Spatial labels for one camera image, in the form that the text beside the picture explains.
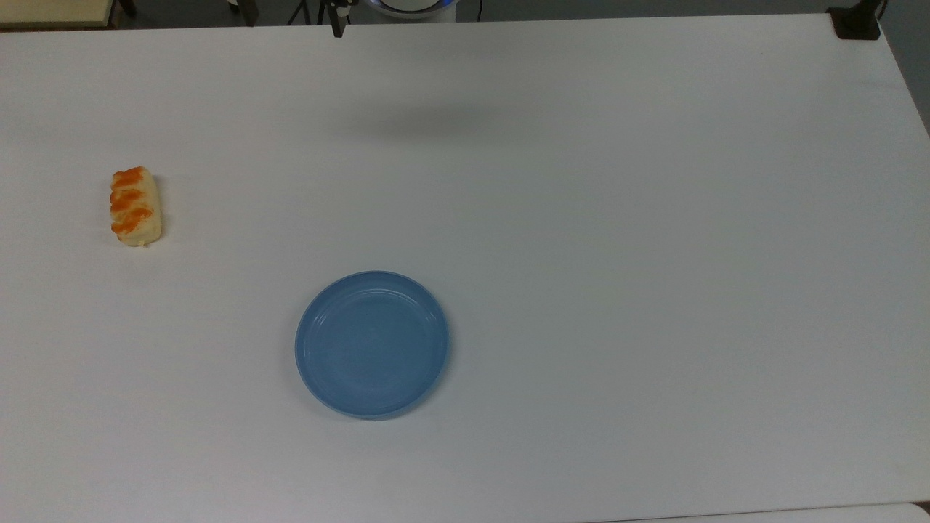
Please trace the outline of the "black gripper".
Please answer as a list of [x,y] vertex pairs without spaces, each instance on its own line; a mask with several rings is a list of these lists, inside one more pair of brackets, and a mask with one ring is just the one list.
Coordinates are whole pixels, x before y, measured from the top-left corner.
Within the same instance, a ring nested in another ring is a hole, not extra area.
[[332,0],[325,1],[328,9],[331,9],[331,27],[336,38],[342,38],[347,26],[347,11],[357,6],[356,0]]

